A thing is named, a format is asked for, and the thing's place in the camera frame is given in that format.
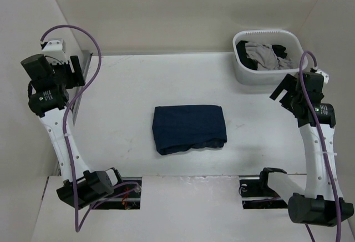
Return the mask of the navy blue trousers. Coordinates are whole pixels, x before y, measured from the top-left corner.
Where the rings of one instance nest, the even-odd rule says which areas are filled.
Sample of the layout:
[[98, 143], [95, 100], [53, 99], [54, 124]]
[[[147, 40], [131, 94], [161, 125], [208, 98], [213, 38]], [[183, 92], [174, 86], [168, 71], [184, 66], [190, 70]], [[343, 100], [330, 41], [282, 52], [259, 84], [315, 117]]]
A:
[[152, 131], [156, 151], [162, 156], [191, 149], [220, 149], [227, 143], [225, 118], [218, 105], [155, 107]]

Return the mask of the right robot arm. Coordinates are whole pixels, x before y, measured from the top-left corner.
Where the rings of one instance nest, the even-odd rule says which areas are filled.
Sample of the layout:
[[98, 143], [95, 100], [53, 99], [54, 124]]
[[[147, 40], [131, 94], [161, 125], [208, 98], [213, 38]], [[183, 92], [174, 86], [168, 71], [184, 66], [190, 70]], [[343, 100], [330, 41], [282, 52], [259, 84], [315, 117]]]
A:
[[346, 203], [339, 187], [333, 191], [331, 180], [336, 181], [333, 135], [336, 124], [334, 107], [322, 103], [323, 75], [318, 73], [287, 74], [271, 94], [276, 98], [283, 90], [283, 108], [297, 119], [306, 159], [306, 187], [301, 188], [279, 168], [264, 168], [257, 188], [263, 195], [273, 192], [288, 206], [288, 215], [297, 224], [333, 227], [337, 225], [335, 197], [339, 199], [341, 219], [354, 214], [354, 206]]

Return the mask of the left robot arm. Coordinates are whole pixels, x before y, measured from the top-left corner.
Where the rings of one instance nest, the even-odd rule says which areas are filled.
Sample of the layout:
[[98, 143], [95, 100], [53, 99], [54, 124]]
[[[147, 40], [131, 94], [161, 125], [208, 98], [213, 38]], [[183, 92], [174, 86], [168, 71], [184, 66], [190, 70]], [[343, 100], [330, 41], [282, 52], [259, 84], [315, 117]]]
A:
[[58, 198], [82, 209], [109, 195], [124, 192], [124, 182], [114, 168], [93, 171], [85, 164], [74, 141], [73, 115], [68, 108], [68, 90], [85, 85], [77, 56], [67, 63], [50, 64], [44, 54], [35, 54], [21, 61], [30, 77], [28, 98], [30, 110], [38, 116], [52, 142], [62, 175], [63, 186]]

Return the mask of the black garment in basket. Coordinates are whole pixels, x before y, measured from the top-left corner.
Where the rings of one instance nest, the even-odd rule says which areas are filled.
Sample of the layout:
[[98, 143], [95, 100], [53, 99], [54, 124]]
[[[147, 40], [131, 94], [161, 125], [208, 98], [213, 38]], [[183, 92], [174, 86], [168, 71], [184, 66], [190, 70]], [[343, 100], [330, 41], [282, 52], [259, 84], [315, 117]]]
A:
[[239, 41], [236, 45], [241, 63], [251, 70], [280, 70], [288, 68], [286, 47]]

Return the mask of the white plastic laundry basket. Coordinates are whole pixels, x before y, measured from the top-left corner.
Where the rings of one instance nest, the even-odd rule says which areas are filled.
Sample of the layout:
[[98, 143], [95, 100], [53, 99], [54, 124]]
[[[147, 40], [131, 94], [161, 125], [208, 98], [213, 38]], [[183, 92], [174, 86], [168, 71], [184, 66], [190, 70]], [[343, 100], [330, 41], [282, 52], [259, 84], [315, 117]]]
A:
[[243, 85], [276, 85], [299, 68], [303, 48], [298, 38], [283, 29], [242, 31], [232, 40], [234, 70]]

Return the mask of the grey garment in basket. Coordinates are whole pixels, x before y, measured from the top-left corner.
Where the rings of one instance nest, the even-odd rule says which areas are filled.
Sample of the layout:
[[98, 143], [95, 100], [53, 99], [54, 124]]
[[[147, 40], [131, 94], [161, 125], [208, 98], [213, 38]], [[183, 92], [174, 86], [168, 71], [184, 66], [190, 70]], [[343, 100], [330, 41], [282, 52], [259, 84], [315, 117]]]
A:
[[257, 63], [257, 70], [294, 69], [294, 61], [288, 57], [286, 47], [278, 44], [247, 42], [246, 55]]

